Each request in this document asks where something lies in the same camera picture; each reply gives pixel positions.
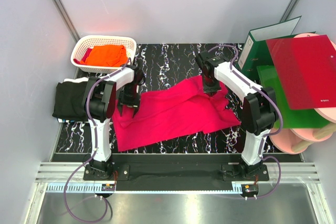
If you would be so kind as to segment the magenta t shirt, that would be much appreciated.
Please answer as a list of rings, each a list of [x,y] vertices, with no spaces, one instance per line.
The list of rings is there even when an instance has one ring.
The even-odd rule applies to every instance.
[[[112,116],[118,151],[239,126],[239,119],[227,108],[228,91],[223,84],[220,88],[210,97],[203,91],[202,76],[194,76],[167,90],[141,94],[138,112],[123,106]]]

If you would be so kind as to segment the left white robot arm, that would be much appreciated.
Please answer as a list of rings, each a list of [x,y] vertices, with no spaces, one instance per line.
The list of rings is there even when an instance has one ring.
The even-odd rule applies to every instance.
[[[83,163],[84,180],[107,180],[117,176],[110,148],[110,121],[115,109],[119,115],[125,106],[133,109],[133,114],[139,111],[138,89],[144,82],[143,71],[132,65],[123,65],[120,70],[102,78],[88,79],[82,106],[89,120],[92,153]]]

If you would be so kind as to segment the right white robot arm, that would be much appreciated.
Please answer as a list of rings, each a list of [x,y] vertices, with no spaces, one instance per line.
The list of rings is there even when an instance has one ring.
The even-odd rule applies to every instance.
[[[241,126],[246,131],[245,145],[238,164],[223,171],[224,179],[253,180],[261,177],[263,169],[263,148],[265,141],[279,119],[276,111],[275,91],[264,88],[240,73],[227,59],[211,57],[208,51],[200,52],[195,61],[202,71],[203,91],[214,96],[223,84],[243,103],[240,116]]]

